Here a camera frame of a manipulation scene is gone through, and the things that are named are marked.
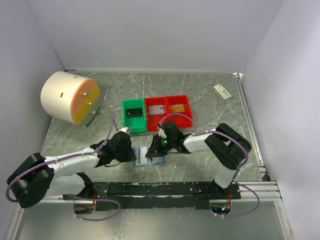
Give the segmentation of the blue card holder wallet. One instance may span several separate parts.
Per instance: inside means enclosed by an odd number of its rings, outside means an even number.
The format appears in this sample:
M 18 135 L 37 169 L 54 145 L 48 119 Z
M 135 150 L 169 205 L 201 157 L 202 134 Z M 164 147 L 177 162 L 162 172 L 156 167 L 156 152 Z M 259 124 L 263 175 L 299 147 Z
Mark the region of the blue card holder wallet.
M 146 158 L 146 153 L 148 152 L 149 147 L 134 147 L 132 150 L 136 157 L 136 159 L 133 161 L 133 166 L 135 168 L 164 164 L 166 162 L 164 156 Z

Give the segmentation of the green plastic bin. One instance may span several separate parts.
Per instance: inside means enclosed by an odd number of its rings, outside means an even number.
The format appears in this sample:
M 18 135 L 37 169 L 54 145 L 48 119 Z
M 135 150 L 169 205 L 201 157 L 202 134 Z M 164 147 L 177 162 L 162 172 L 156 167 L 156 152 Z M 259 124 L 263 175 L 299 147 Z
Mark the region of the green plastic bin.
M 122 125 L 129 127 L 133 134 L 147 131 L 146 109 L 143 98 L 122 100 Z

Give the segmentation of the white stripe card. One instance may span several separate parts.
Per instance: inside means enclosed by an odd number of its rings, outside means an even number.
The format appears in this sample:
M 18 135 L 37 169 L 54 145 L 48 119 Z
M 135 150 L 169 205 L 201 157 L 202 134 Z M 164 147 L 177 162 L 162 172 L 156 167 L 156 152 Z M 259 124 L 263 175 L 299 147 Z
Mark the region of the white stripe card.
M 147 107 L 147 114 L 149 116 L 154 116 L 154 115 L 164 115 L 165 114 L 165 106 L 160 104 L 160 105 L 149 105 Z
M 165 163 L 165 157 L 148 157 L 146 161 L 146 166 L 152 166 L 152 165 L 157 165 L 157 164 L 162 164 Z
M 136 160 L 133 162 L 135 167 L 143 167 L 146 166 L 147 158 L 145 157 L 148 147 L 135 147 L 134 153 L 136 156 Z

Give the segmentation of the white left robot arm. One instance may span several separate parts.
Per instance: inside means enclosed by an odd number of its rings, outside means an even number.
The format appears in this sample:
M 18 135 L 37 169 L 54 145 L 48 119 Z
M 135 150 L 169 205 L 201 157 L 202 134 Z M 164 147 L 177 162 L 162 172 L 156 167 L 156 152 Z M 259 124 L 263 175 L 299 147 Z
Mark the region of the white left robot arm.
M 33 153 L 7 179 L 5 194 L 23 209 L 58 195 L 71 194 L 86 200 L 94 192 L 87 170 L 106 166 L 113 160 L 126 163 L 135 158 L 130 135 L 122 129 L 111 139 L 78 152 L 47 157 Z

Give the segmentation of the red plastic bin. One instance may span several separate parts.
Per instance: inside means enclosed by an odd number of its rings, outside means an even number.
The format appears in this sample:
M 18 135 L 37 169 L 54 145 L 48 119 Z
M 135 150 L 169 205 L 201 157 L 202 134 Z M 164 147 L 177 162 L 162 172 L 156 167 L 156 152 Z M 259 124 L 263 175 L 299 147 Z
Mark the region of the red plastic bin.
M 167 96 L 168 110 L 170 113 L 169 118 L 176 124 L 178 128 L 186 129 L 192 127 L 192 111 L 189 104 L 187 95 L 172 95 Z M 170 105 L 184 104 L 185 112 L 171 113 Z
M 164 105 L 165 114 L 163 115 L 148 115 L 148 106 Z M 146 127 L 148 132 L 157 130 L 158 123 L 169 114 L 168 105 L 164 96 L 161 97 L 149 97 L 144 99 L 145 113 L 146 113 Z

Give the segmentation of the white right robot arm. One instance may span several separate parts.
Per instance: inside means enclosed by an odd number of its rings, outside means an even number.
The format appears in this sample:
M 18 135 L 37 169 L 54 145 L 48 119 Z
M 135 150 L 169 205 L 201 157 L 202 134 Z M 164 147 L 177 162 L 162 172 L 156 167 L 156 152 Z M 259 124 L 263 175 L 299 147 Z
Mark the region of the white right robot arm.
M 248 161 L 251 149 L 249 141 L 225 123 L 213 130 L 184 134 L 173 121 L 168 121 L 159 125 L 145 157 L 166 156 L 172 150 L 177 154 L 211 150 L 220 162 L 219 171 L 213 179 L 212 193 L 223 199 L 229 194 L 229 186 L 240 168 Z

